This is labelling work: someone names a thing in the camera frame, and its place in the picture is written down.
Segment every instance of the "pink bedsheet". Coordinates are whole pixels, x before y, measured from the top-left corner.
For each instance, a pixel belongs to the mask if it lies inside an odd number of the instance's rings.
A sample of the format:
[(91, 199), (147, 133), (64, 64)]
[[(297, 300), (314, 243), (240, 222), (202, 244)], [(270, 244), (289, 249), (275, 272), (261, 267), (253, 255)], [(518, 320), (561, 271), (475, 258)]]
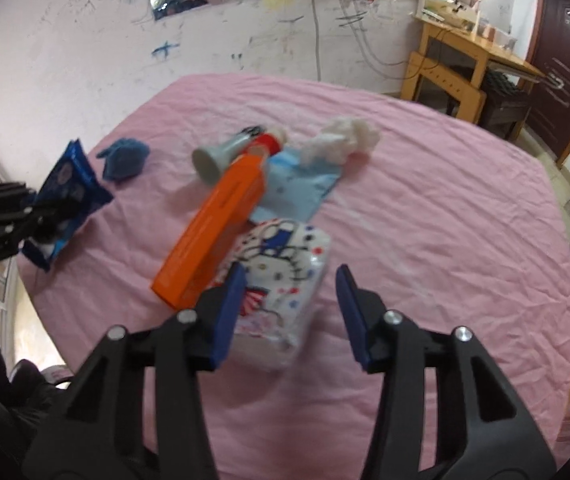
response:
[[(424, 328), (471, 327), (553, 445), (570, 391), (570, 248), (543, 167), (471, 124), (328, 84), (189, 76), (100, 142), (93, 153), (119, 137), (149, 143), (145, 170), (110, 187), (115, 200), (89, 219), (51, 273), (21, 264), (61, 355), (78, 368), (111, 325), (137, 331), (171, 315), (149, 284), (207, 195), (191, 150), (257, 123), (287, 126), (296, 144), (345, 114), (375, 124), (382, 141), (371, 160), (350, 162), (313, 220), (334, 244), (300, 358), (282, 374), (227, 362), (202, 376), (222, 477), (359, 476), (380, 377), (363, 374), (351, 356), (334, 296), (344, 262), (359, 285)], [(100, 174), (102, 162), (91, 161)], [(145, 407), (153, 443), (149, 399)], [(433, 461), (434, 436), (430, 377), (424, 466)]]

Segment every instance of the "hello kitty tissue box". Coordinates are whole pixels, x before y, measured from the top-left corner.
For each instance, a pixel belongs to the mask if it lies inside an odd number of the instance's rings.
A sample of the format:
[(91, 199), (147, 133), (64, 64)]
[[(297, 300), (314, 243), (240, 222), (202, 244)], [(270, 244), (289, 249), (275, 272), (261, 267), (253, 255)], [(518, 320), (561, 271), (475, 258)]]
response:
[(257, 225), (236, 245), (223, 265), (245, 267), (247, 289), (236, 321), (231, 353), (266, 370), (291, 364), (313, 318), (313, 295), (323, 278), (330, 237), (294, 220)]

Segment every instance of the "black stool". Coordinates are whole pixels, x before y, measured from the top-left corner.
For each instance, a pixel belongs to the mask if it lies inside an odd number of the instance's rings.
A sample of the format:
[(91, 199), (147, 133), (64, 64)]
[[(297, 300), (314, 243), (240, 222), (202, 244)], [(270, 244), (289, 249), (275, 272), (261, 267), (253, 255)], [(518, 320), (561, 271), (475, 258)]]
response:
[[(453, 66), (454, 72), (471, 80), (473, 68), (466, 66)], [(519, 89), (507, 76), (501, 72), (488, 70), (482, 80), (481, 90), (487, 95), (478, 126), (507, 139), (513, 132), (517, 123), (527, 119), (531, 108), (529, 94)], [(453, 115), (456, 100), (449, 97), (447, 101), (447, 115)]]

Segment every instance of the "wooden table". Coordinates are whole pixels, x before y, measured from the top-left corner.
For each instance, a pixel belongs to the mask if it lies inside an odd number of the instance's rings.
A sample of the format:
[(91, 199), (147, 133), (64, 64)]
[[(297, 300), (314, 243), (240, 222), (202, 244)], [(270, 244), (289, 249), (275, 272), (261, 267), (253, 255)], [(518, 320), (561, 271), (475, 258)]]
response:
[[(417, 20), (423, 23), (423, 36), (418, 52), (410, 54), (401, 99), (416, 101), (421, 83), (426, 78), (460, 102), (456, 118), (478, 124), (486, 98), (480, 87), (487, 69), (520, 77), (524, 81), (523, 89), (526, 92), (531, 92), (534, 84), (545, 78), (545, 74), (535, 66), (510, 54), (492, 41), (427, 18)], [(474, 60), (474, 75), (471, 81), (427, 57), (430, 39), (441, 41)], [(520, 131), (524, 122), (516, 125), (514, 133)]]

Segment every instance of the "power cable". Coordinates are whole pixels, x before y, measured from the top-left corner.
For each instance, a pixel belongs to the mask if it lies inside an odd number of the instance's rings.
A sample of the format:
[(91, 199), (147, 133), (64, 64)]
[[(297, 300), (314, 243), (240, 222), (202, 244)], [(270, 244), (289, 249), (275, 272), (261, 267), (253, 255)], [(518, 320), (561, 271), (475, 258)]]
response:
[[(342, 0), (338, 0), (339, 5), (341, 6), (341, 10), (343, 12), (343, 15), (345, 17), (346, 20), (348, 20), (348, 15), (347, 15), (347, 11), (345, 10), (345, 5), (343, 4)], [(418, 66), (418, 69), (416, 70), (416, 72), (411, 75), (411, 76), (403, 76), (403, 77), (396, 77), (396, 76), (390, 76), (387, 75), (384, 72), (381, 72), (379, 69), (377, 69), (377, 67), (375, 67), (373, 65), (373, 63), (371, 62), (371, 60), (367, 57), (367, 54), (365, 53), (365, 48), (363, 47), (363, 44), (366, 43), (367, 44), (367, 50), (371, 51), (371, 47), (369, 46), (369, 41), (367, 41), (366, 39), (366, 35), (365, 35), (365, 31), (363, 29), (363, 25), (361, 24), (361, 30), (363, 32), (363, 40), (361, 41), (361, 38), (358, 35), (358, 31), (356, 30), (356, 28), (354, 27), (353, 23), (348, 22), (348, 25), (351, 28), (351, 32), (354, 35), (354, 38), (356, 39), (356, 43), (358, 44), (359, 50), (361, 51), (361, 57), (363, 58), (363, 61), (365, 62), (365, 64), (372, 69), (375, 73), (379, 74), (381, 77), (385, 78), (385, 79), (390, 79), (390, 80), (400, 80), (400, 81), (405, 81), (407, 79), (413, 79), (414, 77), (416, 77), (421, 70), (423, 69), (423, 66), (425, 65), (425, 60), (427, 60), (427, 56), (423, 56), (423, 60), (421, 61), (421, 64)], [(434, 64), (433, 66), (429, 67), (427, 70), (432, 70), (434, 68), (436, 68), (438, 65), (440, 65), (440, 58), (442, 56), (442, 40), (445, 38), (446, 34), (450, 32), (450, 30), (444, 28), (441, 32), (439, 32), (436, 37), (434, 38), (435, 41), (439, 41), (439, 46), (438, 46), (438, 59), (436, 61), (436, 64)], [(373, 52), (370, 52), (370, 54), (372, 55), (372, 57), (379, 62), (380, 64), (386, 65), (386, 66), (397, 66), (400, 64), (407, 64), (407, 61), (399, 61), (399, 62), (394, 62), (394, 63), (384, 63), (381, 62), (377, 56), (373, 55)]]
[(314, 29), (316, 31), (316, 79), (321, 80), (321, 35), (316, 14), (316, 0), (312, 0), (312, 15), (314, 17)]

